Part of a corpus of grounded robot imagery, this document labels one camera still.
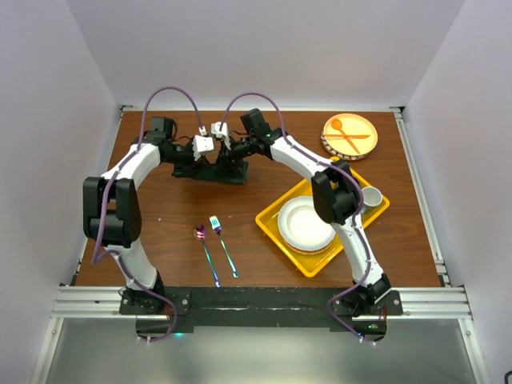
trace metal spoon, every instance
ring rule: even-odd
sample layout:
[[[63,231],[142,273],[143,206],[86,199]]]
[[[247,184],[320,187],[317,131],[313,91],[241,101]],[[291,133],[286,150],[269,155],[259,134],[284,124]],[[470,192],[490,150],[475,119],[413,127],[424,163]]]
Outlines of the metal spoon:
[[[208,248],[206,247],[206,228],[205,226],[196,226],[194,228],[194,237],[202,242],[202,246],[205,249],[206,258],[208,259],[208,263],[210,264],[211,273],[214,275],[215,285],[217,288],[221,286],[221,282],[218,280],[217,272],[215,272],[214,264],[211,261],[210,252],[208,252]]]

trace wooden tabletop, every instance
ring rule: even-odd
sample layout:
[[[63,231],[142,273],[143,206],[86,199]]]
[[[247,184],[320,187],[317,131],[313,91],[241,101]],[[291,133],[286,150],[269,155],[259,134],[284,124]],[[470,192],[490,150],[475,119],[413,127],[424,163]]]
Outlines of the wooden tabletop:
[[[301,144],[325,157],[320,133],[326,120],[337,112],[284,112],[286,130]],[[228,116],[230,130],[243,131],[239,116]],[[418,207],[409,168],[394,115],[387,112],[357,112],[370,120],[378,132],[378,144],[365,159],[350,165],[391,201],[391,206],[366,229],[375,257],[393,286],[439,286],[434,260]],[[125,112],[110,159],[109,168],[128,151],[138,136],[140,112]],[[190,111],[150,112],[172,117],[178,137],[197,132]],[[219,121],[222,112],[201,113],[206,126]],[[265,112],[272,127],[276,113]],[[187,178],[172,178],[172,165],[162,164],[138,189],[142,212],[142,244],[150,262],[167,286],[212,286],[210,267],[192,228],[208,217],[218,216],[222,236],[238,268],[234,278],[218,238],[209,231],[207,244],[224,286],[351,286],[350,266],[344,252],[336,256],[314,278],[304,277],[292,262],[266,237],[254,222],[256,215],[297,184],[301,177],[291,169],[254,155],[248,158],[248,181],[244,186],[224,185]],[[79,286],[122,286],[124,278],[111,258],[90,264],[94,242],[88,241],[78,274]]]

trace stacked plates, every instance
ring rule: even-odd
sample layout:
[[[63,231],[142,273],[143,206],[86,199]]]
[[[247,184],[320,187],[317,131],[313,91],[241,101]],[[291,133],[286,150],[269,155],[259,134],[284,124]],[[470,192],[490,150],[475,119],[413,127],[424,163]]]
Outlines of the stacked plates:
[[[301,254],[318,254],[333,241],[336,233],[314,210],[311,196],[289,200],[279,211],[279,233]]]

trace white panel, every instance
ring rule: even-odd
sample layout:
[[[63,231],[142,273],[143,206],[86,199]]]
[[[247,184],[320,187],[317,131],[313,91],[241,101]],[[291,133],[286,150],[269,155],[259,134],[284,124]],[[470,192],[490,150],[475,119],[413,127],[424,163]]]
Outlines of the white panel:
[[[118,102],[178,85],[224,108],[402,106],[463,0],[67,0]],[[235,107],[268,106],[241,100]],[[189,108],[167,93],[154,107]]]
[[[24,383],[76,267],[82,182],[106,164],[116,108],[63,0],[3,0],[0,50],[0,382]]]
[[[452,284],[492,382],[512,370],[512,2],[467,0],[406,108]]]

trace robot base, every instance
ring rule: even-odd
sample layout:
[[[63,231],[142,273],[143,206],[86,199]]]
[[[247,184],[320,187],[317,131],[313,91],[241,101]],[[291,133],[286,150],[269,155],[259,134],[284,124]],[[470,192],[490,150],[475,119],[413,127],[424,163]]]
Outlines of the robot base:
[[[243,185],[247,181],[248,166],[248,162],[231,160],[225,156],[219,156],[215,164],[202,158],[201,161],[191,166],[175,165],[172,175],[176,178],[193,178],[207,182]]]
[[[196,326],[314,327],[332,332],[346,331],[330,315],[327,301],[343,288],[260,288],[260,287],[165,287],[166,297],[178,312],[174,332],[192,333]],[[357,332],[380,340],[386,321],[357,320],[354,309],[335,303],[334,312]],[[396,290],[390,291],[365,314],[403,314]],[[140,306],[121,304],[120,314],[148,314]],[[163,320],[137,320],[139,334],[163,334],[169,326]]]

